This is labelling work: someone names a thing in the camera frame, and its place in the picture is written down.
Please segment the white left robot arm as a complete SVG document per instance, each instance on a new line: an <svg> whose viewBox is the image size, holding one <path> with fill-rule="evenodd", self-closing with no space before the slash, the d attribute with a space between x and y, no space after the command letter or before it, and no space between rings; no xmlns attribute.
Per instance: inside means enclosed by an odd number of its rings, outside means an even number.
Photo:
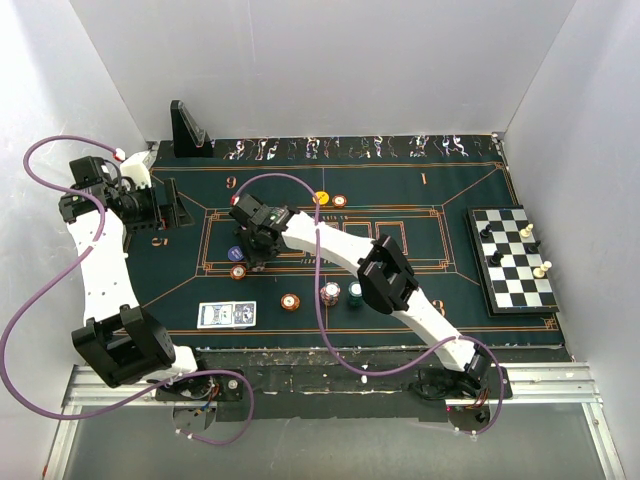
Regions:
<svg viewBox="0 0 640 480"><path fill-rule="evenodd" d="M72 332L72 343L111 388L179 375L180 390L200 400L212 390L211 373L139 304L127 269L126 235L194 222L174 179L152 182L148 157L146 151L132 155L115 174L99 157L70 164L73 191L61 197L59 211L77 250L92 250L81 263L83 325Z"/></svg>

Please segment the purple small blind button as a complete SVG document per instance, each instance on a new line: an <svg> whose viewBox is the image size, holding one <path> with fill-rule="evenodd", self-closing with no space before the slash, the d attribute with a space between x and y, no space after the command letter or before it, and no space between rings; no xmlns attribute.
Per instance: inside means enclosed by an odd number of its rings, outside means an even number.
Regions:
<svg viewBox="0 0 640 480"><path fill-rule="evenodd" d="M227 252L228 259L232 262L241 262L244 260L244 254L240 246L232 246Z"/></svg>

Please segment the orange poker chip stack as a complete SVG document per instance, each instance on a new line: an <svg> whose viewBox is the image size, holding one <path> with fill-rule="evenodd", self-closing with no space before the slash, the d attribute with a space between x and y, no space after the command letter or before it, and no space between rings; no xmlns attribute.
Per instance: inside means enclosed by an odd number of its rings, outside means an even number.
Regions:
<svg viewBox="0 0 640 480"><path fill-rule="evenodd" d="M300 306L300 299L295 294L287 293L281 297L280 305L286 311L295 311Z"/></svg>

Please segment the yellow big blind button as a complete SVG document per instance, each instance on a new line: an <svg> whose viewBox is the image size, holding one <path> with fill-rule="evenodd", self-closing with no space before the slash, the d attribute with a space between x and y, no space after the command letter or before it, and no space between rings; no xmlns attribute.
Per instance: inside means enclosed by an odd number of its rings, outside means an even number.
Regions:
<svg viewBox="0 0 640 480"><path fill-rule="evenodd" d="M315 204L326 205L329 203L331 196L323 190L315 191L312 195L312 200Z"/></svg>

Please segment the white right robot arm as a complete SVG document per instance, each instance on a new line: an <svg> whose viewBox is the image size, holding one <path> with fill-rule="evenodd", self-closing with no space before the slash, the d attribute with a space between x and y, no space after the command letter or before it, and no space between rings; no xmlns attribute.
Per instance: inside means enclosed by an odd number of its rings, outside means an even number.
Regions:
<svg viewBox="0 0 640 480"><path fill-rule="evenodd" d="M435 349L452 372L454 389L475 397L489 384L491 357L460 332L428 300L397 242L387 234L376 239L348 234L296 208L271 207L256 197L234 195L229 215L238 222L247 267L261 267L283 247L313 253L357 279L363 301L375 311L408 326Z"/></svg>

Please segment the orange chips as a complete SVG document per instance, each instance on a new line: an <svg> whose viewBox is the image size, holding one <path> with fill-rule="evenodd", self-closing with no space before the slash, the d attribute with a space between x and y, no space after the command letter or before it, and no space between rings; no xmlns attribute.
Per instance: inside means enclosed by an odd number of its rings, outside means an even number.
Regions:
<svg viewBox="0 0 640 480"><path fill-rule="evenodd" d="M236 264L230 270L230 276L234 280L241 280L245 277L247 269L244 265Z"/></svg>
<svg viewBox="0 0 640 480"><path fill-rule="evenodd" d="M347 205L347 198L344 195L335 195L332 204L336 208L343 208Z"/></svg>

